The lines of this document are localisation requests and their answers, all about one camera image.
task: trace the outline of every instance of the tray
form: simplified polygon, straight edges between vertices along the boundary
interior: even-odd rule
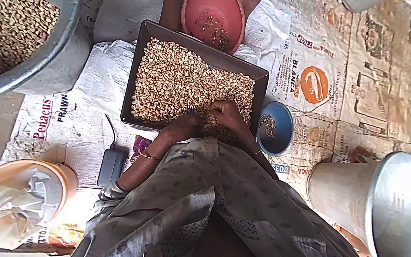
[[[250,115],[250,130],[253,136],[256,138],[256,133],[259,128],[259,119],[261,117],[261,109],[263,107],[263,101],[266,96],[267,82],[269,80],[269,73],[257,67],[251,63],[243,61],[232,55],[228,55],[225,52],[214,49],[191,38],[185,34],[171,31],[159,24],[151,21],[144,20],[141,24],[139,31],[139,37],[137,38],[136,51],[134,52],[134,59],[132,61],[131,72],[129,75],[128,86],[126,88],[125,98],[123,101],[123,108],[120,118],[123,123],[131,124],[138,128],[150,128],[161,130],[164,126],[145,124],[142,120],[136,119],[131,114],[132,96],[136,89],[137,69],[144,55],[144,49],[151,38],[154,37],[159,40],[167,42],[175,42],[183,47],[186,47],[189,51],[195,52],[197,55],[209,65],[216,69],[222,69],[234,73],[243,73],[250,76],[255,80],[253,93],[255,96],[252,100],[252,112]]]

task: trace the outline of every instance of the black charger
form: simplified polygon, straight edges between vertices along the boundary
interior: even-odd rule
[[[125,160],[128,156],[128,153],[125,150],[115,148],[114,126],[112,126],[112,122],[107,114],[106,118],[111,125],[112,132],[114,134],[114,141],[111,143],[110,148],[104,151],[104,156],[102,157],[101,169],[99,171],[97,182],[97,185],[100,187],[105,187],[120,178],[123,172]]]

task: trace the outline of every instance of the orange bucket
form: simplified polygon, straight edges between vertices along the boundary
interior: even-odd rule
[[[8,178],[14,177],[18,173],[35,164],[46,167],[47,169],[52,171],[55,175],[58,176],[61,182],[63,194],[61,196],[60,204],[58,205],[58,208],[52,218],[54,219],[63,209],[66,201],[73,197],[75,195],[75,192],[77,191],[77,176],[72,171],[72,169],[63,164],[50,163],[46,161],[30,159],[11,161],[0,166],[0,183],[7,180]]]

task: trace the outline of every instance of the prawn logo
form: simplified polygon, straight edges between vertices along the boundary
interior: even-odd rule
[[[307,102],[319,103],[328,97],[328,78],[322,69],[307,67],[300,76],[300,88]]]

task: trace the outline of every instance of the bangle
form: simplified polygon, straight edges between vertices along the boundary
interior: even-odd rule
[[[152,160],[160,160],[161,159],[161,158],[151,157],[150,155],[143,154],[141,151],[139,151],[139,154],[144,156],[145,158],[152,159]]]
[[[256,152],[256,153],[254,153],[254,154],[249,154],[249,153],[247,153],[248,155],[257,155],[257,154],[259,154],[261,152],[261,149],[259,149],[259,151],[258,152]]]

